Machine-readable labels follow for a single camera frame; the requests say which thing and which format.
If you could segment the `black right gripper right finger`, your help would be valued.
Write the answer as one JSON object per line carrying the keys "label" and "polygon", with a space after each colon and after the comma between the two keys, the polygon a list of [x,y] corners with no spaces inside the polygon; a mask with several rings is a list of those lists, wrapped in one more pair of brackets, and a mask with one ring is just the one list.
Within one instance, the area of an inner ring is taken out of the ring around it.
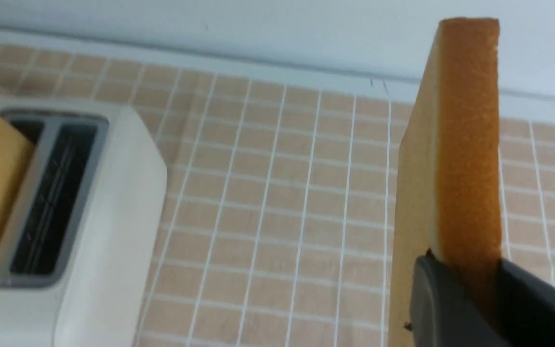
{"label": "black right gripper right finger", "polygon": [[508,347],[555,347],[555,287],[506,259],[496,285]]}

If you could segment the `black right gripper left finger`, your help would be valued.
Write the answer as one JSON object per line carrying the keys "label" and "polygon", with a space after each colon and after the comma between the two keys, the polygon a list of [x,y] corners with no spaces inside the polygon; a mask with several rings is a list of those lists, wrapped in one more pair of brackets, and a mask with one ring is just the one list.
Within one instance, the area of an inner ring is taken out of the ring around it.
{"label": "black right gripper left finger", "polygon": [[414,263],[409,319],[416,347],[509,347],[482,317],[464,288],[433,255]]}

